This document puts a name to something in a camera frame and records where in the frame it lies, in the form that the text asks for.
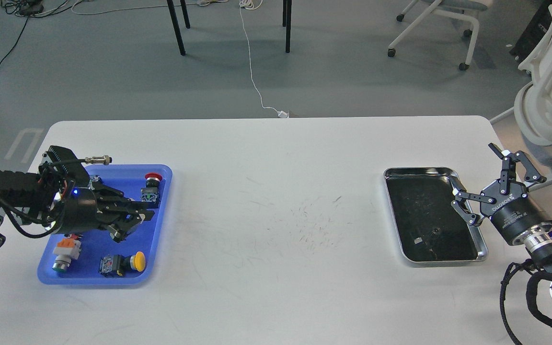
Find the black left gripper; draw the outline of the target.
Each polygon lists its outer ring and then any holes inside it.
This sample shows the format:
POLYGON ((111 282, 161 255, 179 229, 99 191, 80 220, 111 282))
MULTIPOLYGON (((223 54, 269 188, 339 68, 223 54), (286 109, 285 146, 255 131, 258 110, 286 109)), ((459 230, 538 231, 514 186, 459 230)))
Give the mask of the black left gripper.
POLYGON ((135 232, 142 222, 153 218, 155 212, 151 208, 149 203, 133 201, 110 186, 75 189, 65 202, 58 233, 84 233, 98 229, 106 231, 113 241, 119 243, 135 232))

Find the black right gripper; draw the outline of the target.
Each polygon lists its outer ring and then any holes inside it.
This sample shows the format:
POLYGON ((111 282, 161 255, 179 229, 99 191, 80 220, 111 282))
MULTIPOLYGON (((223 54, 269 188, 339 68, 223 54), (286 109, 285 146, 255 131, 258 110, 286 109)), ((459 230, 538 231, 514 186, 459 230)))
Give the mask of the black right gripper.
POLYGON ((451 206, 467 225, 478 226, 483 216, 471 211, 468 200, 484 202, 485 196, 492 199, 493 204, 481 203, 481 214, 489 218, 508 245, 520 245, 523 243, 521 234, 530 227, 539 225, 544 230, 552 227, 552 219, 530 198, 528 191, 531 186, 545 183, 546 177, 535 168, 525 152, 500 150, 494 143, 489 143, 489 148, 502 160, 499 179, 484 188, 482 195, 454 188, 451 206), (522 182, 517 181, 518 163, 525 169, 522 182))

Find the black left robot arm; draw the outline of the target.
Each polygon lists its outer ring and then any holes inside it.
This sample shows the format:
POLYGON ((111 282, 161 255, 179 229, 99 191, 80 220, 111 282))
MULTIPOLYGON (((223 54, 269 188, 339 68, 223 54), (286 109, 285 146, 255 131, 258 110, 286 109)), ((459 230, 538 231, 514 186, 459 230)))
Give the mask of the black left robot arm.
MULTIPOLYGON (((108 164, 106 158, 46 161, 38 173, 0 171, 0 226, 8 218, 19 233, 39 239, 63 234, 77 242, 81 234, 104 230, 121 242, 143 221, 149 221, 161 203, 162 176, 145 175, 140 200, 134 201, 97 175, 84 163, 108 164)), ((6 237, 0 233, 0 247, 6 237)))

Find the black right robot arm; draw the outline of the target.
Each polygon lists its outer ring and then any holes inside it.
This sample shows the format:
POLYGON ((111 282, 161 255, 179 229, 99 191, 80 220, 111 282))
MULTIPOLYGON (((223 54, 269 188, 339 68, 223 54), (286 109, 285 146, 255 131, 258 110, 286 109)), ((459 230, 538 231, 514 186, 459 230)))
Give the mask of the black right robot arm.
POLYGON ((493 143, 489 148, 501 161, 499 177, 479 194, 467 192, 456 181, 451 206, 469 225, 477 226, 489 219, 508 245, 524 245, 530 255, 521 264, 509 264, 500 282, 500 316, 508 336, 518 345, 520 340, 510 328, 505 310, 506 289, 517 272, 529 274, 525 296, 531 315, 552 328, 552 318, 545 316, 537 304, 542 280, 550 283, 552 298, 552 219, 531 199, 529 192, 532 186, 545 183, 546 177, 523 151, 501 150, 493 143))

